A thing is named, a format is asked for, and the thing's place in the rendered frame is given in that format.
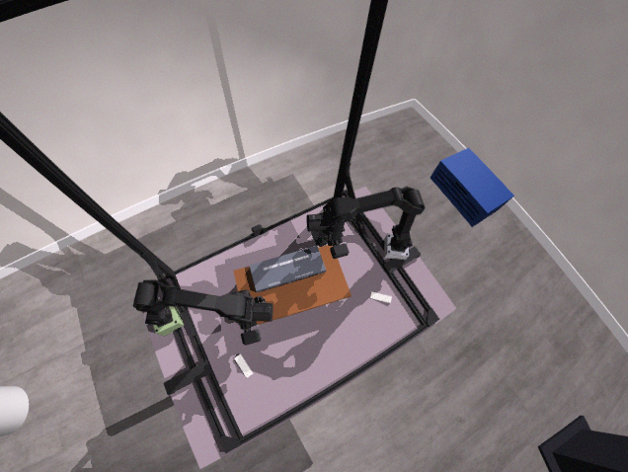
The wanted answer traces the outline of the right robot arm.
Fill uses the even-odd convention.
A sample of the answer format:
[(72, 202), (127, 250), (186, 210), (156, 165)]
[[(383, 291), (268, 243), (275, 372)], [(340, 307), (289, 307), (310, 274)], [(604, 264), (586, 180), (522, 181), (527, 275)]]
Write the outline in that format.
[[(252, 319), (253, 321), (270, 322), (273, 320), (273, 304), (267, 303), (261, 295), (254, 298), (246, 293), (234, 292), (216, 296), (179, 289), (176, 286), (166, 285), (156, 279), (144, 280), (143, 282), (146, 283), (138, 283), (133, 307), (137, 311), (147, 312), (145, 324), (162, 327), (172, 322), (173, 317), (169, 306), (176, 305), (215, 311), (221, 317), (239, 322), (252, 322)], [(163, 299), (156, 298), (155, 304), (155, 297), (157, 297), (159, 289), (158, 283), (165, 289)]]

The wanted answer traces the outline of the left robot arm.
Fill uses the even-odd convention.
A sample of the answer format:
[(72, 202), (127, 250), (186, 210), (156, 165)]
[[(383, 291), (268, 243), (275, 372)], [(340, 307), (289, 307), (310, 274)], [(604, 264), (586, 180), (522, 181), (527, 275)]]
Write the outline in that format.
[[(327, 245), (327, 241), (332, 241), (332, 236), (327, 227), (334, 232), (339, 232), (344, 228), (345, 222), (352, 221), (359, 213), (394, 205), (400, 207), (403, 213), (399, 225), (395, 225), (392, 228), (394, 237), (391, 238), (390, 246), (392, 251), (404, 252), (406, 251), (404, 249), (413, 246), (410, 229), (416, 215), (424, 211), (425, 205), (419, 190), (410, 187), (403, 189), (396, 187), (389, 191), (366, 197), (335, 198), (323, 206), (324, 211), (320, 213), (323, 215), (306, 215), (307, 230), (311, 231), (316, 246), (323, 247)], [(399, 248), (399, 243), (402, 249)]]

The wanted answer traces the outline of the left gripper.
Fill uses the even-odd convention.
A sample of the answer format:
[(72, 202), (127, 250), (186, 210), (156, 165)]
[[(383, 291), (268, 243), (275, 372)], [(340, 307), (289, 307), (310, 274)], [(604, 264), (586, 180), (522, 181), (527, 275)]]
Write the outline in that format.
[(343, 243), (342, 237), (344, 236), (343, 232), (345, 231), (345, 227), (339, 232), (334, 232), (329, 227), (327, 227), (327, 230), (332, 236), (332, 241), (327, 241), (327, 243), (329, 246), (333, 246), (330, 248), (333, 259), (347, 256), (349, 253), (347, 244), (344, 243), (340, 245), (340, 243)]

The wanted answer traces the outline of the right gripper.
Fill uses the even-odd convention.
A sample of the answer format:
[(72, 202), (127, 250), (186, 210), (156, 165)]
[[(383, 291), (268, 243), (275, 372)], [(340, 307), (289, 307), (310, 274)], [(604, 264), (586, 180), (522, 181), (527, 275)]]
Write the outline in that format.
[[(247, 290), (247, 289), (241, 290), (241, 291), (238, 291), (238, 292), (246, 293), (246, 294), (249, 294), (249, 296), (251, 296), (250, 295), (250, 291)], [(251, 331), (251, 327), (256, 326), (257, 325), (257, 321), (252, 321), (252, 323), (249, 323), (249, 322), (239, 322), (239, 321), (235, 321), (235, 322), (238, 323), (238, 325), (240, 325), (240, 328), (242, 330), (244, 329), (244, 333), (241, 334), (243, 345), (245, 345), (245, 346), (246, 345), (250, 345), (250, 344), (259, 342), (261, 340), (260, 332), (259, 332), (258, 329)]]

